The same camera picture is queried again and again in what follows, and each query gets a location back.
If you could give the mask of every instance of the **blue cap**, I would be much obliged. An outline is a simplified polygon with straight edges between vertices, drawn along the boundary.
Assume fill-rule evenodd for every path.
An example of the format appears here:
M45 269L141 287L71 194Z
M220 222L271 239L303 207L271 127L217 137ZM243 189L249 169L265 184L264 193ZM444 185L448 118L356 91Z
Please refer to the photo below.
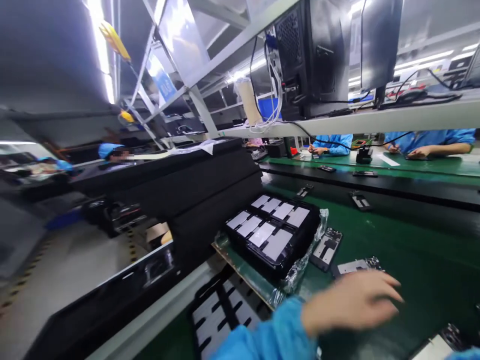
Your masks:
M123 145L104 142L98 148L98 156L100 156L102 159L105 159L114 149L122 147Z

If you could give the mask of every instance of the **ventilation grille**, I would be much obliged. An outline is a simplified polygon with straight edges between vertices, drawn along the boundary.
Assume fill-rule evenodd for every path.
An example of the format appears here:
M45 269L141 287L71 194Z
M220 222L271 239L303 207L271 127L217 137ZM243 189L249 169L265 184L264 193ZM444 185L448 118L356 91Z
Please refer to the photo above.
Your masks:
M292 12L275 29L278 40L278 52L282 65L292 67L302 63L300 52L299 20Z

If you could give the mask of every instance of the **blue smock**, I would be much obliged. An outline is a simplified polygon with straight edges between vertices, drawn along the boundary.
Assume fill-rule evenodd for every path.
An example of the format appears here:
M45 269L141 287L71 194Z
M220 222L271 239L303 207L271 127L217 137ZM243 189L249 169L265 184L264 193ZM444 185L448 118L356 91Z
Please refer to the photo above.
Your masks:
M317 340L310 339L302 324L302 302L295 297L285 300L272 319L258 324L254 331L240 325L230 333L212 360L312 360ZM447 360L480 360L480 350L454 353Z
M313 142L315 148L327 148L330 151L332 156L345 156L350 154L350 147L352 146L353 134L344 134L344 135L318 135L316 141ZM335 143L340 143L346 147L330 144L323 141L331 141Z
M100 156L101 159L105 159L107 155L110 154L114 149L122 147L123 145L104 142L98 147L98 156Z
M402 131L386 132L385 142L405 134ZM471 144L475 142L475 129L429 130L416 131L395 140L393 143L400 148L404 155L427 145Z

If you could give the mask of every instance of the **hand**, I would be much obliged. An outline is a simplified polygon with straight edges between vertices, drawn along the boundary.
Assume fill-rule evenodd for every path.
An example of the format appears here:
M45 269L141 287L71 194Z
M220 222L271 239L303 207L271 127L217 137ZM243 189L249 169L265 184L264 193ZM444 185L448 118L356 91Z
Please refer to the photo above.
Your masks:
M313 153L322 155L324 152L328 151L326 147L317 147L313 150Z
M404 300L394 289L400 283L378 270L346 274L319 292L302 309L301 321L309 337L332 329L368 329L398 313L388 298Z
M390 154L398 154L400 152L400 148L398 145L392 144L388 147L388 152Z
M426 158L427 156L430 155L432 152L432 146L427 145L427 146L421 146L419 148L416 148L413 150L411 153L407 155L408 158L410 159L421 159L421 158Z

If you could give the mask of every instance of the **gray floor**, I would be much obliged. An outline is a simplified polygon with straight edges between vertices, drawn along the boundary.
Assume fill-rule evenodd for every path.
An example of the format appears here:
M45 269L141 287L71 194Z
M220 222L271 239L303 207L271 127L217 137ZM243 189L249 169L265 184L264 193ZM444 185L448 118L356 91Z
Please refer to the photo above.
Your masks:
M130 264L126 235L108 239L85 222L53 232L47 238L51 246L0 319L2 360L22 359L50 315ZM10 288L3 288L0 300L5 299Z

